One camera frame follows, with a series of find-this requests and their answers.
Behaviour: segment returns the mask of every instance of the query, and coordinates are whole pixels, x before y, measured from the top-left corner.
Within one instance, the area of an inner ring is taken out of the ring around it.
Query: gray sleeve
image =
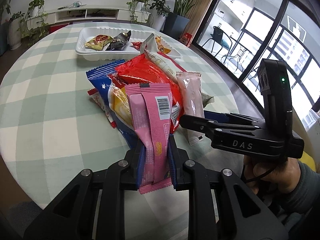
[[[289,213],[306,213],[320,194],[320,174],[299,162],[301,177],[297,187],[289,194],[282,194],[275,201]]]

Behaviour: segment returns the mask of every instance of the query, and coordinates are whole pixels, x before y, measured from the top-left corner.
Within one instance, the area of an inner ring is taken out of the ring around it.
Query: round table
[[[87,94],[92,89],[85,72],[108,63],[87,61],[75,52],[83,27],[108,26],[153,31],[176,48],[177,62],[202,73],[202,89],[214,96],[206,110],[238,113],[221,77],[201,57],[178,41],[142,25],[82,23],[66,26],[28,49],[0,86],[0,152],[21,188],[41,208],[84,168],[108,168],[129,149],[117,129]],[[210,140],[190,147],[186,131],[175,132],[179,148],[206,168],[231,168],[238,175],[243,157],[210,146]],[[172,186],[141,195],[125,192],[125,234],[134,239],[177,239],[188,233],[188,192]]]

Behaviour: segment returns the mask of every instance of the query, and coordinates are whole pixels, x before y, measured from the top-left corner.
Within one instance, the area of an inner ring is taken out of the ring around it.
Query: screw
[[[119,166],[121,166],[121,167],[125,167],[125,166],[128,165],[128,162],[127,162],[126,160],[120,160],[120,161],[118,162],[118,164],[119,164]]]
[[[187,160],[186,161],[186,165],[189,166],[189,167],[195,166],[195,164],[196,163],[193,160]]]
[[[81,175],[86,177],[86,176],[89,176],[91,173],[91,171],[89,169],[84,169],[81,171]]]
[[[232,175],[232,170],[224,169],[222,173],[223,173],[224,175],[226,175],[226,176],[231,176],[231,175]]]

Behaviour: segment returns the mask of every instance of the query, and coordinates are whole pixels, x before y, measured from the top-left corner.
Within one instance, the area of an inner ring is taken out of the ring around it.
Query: white plastic tray
[[[112,60],[112,59],[132,59],[135,56],[140,54],[140,51],[135,49],[131,42],[137,41],[144,41],[146,38],[150,36],[152,32],[145,32],[145,31],[136,31],[131,30],[131,38],[124,47],[122,51],[105,51],[106,45],[102,51],[96,51],[94,49],[88,49],[84,46],[86,42],[94,38],[95,36],[102,34],[108,35],[111,37],[117,36],[119,33],[127,33],[129,30],[127,29],[117,29],[117,28],[103,28],[103,27],[86,27],[83,28],[80,32],[77,46],[76,46],[76,53],[78,55],[82,55],[87,60]],[[170,49],[171,52],[168,54],[169,57],[176,59],[181,58],[181,54],[172,48],[168,43],[166,43],[163,39],[161,39],[161,43],[166,48]]]

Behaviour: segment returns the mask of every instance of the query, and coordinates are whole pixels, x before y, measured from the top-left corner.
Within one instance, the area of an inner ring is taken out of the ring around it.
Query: small table
[[[234,58],[238,57],[237,62],[236,62],[236,63],[237,63],[237,69],[238,69],[238,68],[239,68],[239,62],[240,62],[241,58],[244,56],[244,54],[245,54],[246,52],[249,52],[252,56],[254,56],[254,54],[253,54],[247,47],[245,47],[244,45],[242,45],[238,40],[234,39],[234,38],[231,37],[231,36],[230,36],[230,38],[233,39],[233,40],[236,42],[235,45],[233,46],[233,48],[236,48],[236,46],[239,44],[239,45],[240,45],[240,49],[239,49],[239,51],[237,52],[237,54],[234,55],[234,56],[231,56],[231,55],[229,56],[228,54],[222,56],[222,58],[223,58],[223,57],[226,57],[223,63],[226,62],[227,58],[230,60],[230,59],[234,59]],[[241,67],[241,69],[240,69],[241,72],[243,72],[244,68],[242,67],[241,64],[240,64],[240,67]]]
[[[83,27],[116,27],[154,32],[176,48],[177,62],[203,73],[203,91],[215,97],[206,110],[238,113],[221,77],[201,57],[178,41],[142,25],[82,23],[66,26],[28,49],[0,86],[0,146],[9,171],[41,208],[84,168],[99,171],[123,159],[129,149],[104,112],[87,94],[85,72],[109,61],[87,61],[75,53]],[[175,132],[177,146],[206,168],[242,172],[242,155],[212,149],[210,140],[190,147],[186,130]],[[188,234],[188,192],[172,186],[140,195],[125,192],[126,238],[169,239]]]

